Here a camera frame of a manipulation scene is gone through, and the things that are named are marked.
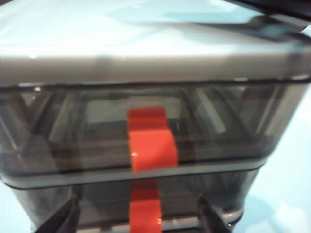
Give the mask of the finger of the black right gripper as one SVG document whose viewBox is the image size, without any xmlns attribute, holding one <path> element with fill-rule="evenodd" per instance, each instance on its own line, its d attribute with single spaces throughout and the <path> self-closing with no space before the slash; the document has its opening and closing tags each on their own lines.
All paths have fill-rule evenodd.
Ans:
<svg viewBox="0 0 311 233">
<path fill-rule="evenodd" d="M 249 36 L 252 38 L 260 38 L 273 42 L 298 41 L 303 44 L 309 44 L 311 38 L 302 33 L 300 28 L 294 27 L 280 20 L 273 19 L 268 16 L 255 16 L 246 23 L 202 23 L 202 22 L 139 22 L 139 26 L 156 26 L 163 28 L 165 26 L 176 26 L 178 28 L 191 28 L 201 26 L 226 32 L 233 32 Z"/>
</svg>

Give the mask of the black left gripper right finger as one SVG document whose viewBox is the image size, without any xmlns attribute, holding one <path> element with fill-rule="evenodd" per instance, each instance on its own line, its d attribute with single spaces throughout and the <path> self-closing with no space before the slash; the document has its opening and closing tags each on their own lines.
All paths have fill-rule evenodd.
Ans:
<svg viewBox="0 0 311 233">
<path fill-rule="evenodd" d="M 198 200 L 198 220 L 200 233 L 231 232 L 203 196 L 200 196 Z"/>
</svg>

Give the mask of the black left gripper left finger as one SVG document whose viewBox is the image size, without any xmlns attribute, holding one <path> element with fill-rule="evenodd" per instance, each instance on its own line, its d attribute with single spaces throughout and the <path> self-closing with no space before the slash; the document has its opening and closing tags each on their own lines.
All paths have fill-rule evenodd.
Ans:
<svg viewBox="0 0 311 233">
<path fill-rule="evenodd" d="M 35 233 L 75 233 L 78 229 L 81 192 L 73 193 L 54 215 L 45 221 Z"/>
</svg>

